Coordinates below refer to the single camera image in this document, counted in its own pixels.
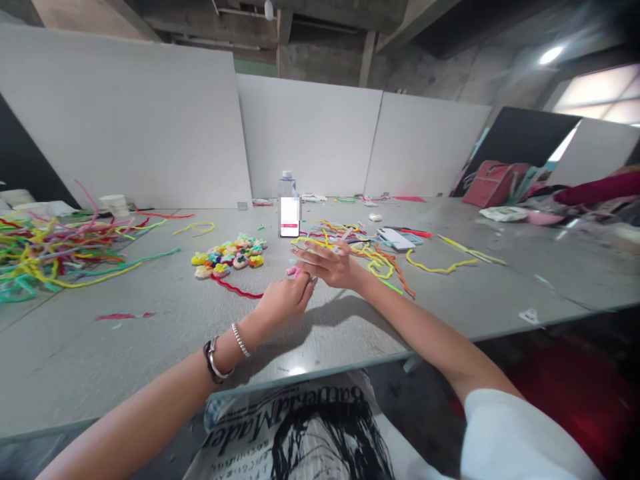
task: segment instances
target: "smartphone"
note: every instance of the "smartphone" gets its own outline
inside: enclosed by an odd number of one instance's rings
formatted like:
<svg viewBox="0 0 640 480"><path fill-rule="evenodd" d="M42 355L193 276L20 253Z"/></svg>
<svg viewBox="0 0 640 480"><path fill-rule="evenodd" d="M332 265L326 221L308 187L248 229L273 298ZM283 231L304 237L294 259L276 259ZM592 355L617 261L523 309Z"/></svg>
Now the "smartphone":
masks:
<svg viewBox="0 0 640 480"><path fill-rule="evenodd" d="M302 213L300 197L280 197L280 236L298 237L300 235L300 216Z"/></svg>

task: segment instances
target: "pink bag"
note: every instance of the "pink bag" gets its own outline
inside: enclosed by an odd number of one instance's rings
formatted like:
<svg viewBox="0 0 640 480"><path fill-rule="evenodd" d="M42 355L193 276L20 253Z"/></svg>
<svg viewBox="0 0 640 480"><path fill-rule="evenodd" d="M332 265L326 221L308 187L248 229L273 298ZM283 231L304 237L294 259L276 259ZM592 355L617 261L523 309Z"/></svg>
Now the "pink bag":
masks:
<svg viewBox="0 0 640 480"><path fill-rule="evenodd" d="M476 172L475 179L462 198L463 202L481 208L498 207L518 188L531 166L528 163L500 163L486 160Z"/></svg>

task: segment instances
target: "white board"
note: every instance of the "white board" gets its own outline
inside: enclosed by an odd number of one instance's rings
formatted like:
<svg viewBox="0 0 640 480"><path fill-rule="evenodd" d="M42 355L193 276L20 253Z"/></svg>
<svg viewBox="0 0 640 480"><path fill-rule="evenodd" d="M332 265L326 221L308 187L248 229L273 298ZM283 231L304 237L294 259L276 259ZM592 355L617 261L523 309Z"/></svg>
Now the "white board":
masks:
<svg viewBox="0 0 640 480"><path fill-rule="evenodd" d="M238 75L254 197L276 197L282 170L300 193L362 193L382 91Z"/></svg>
<svg viewBox="0 0 640 480"><path fill-rule="evenodd" d="M0 25L0 92L83 207L251 201L228 52Z"/></svg>
<svg viewBox="0 0 640 480"><path fill-rule="evenodd" d="M584 118L547 183L574 187L608 177L624 166L638 139L639 128Z"/></svg>
<svg viewBox="0 0 640 480"><path fill-rule="evenodd" d="M448 195L490 111L482 105L385 92L365 193Z"/></svg>

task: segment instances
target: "white sleeve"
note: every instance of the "white sleeve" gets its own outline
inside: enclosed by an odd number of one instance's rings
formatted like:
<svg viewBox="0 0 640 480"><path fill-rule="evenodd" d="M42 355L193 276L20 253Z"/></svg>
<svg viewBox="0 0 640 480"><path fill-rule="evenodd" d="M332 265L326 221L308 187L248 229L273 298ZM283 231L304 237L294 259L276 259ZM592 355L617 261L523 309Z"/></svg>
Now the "white sleeve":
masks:
<svg viewBox="0 0 640 480"><path fill-rule="evenodd" d="M520 398L474 390L467 396L465 413L463 479L604 479L560 425Z"/></svg>

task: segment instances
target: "black bracelet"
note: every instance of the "black bracelet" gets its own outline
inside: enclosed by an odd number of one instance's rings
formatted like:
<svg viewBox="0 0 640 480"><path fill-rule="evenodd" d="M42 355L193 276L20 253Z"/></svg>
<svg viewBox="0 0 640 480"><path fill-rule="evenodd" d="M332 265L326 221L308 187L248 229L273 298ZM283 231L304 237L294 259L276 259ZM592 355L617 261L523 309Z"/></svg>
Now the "black bracelet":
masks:
<svg viewBox="0 0 640 480"><path fill-rule="evenodd" d="M211 360L209 358L209 350L211 348L211 340L205 343L205 346L202 347L202 352L205 354L205 361L207 362L207 368L209 369L209 373L211 374L211 378L216 385L222 385L224 380L219 379L218 376L213 371L213 366L211 364Z"/></svg>

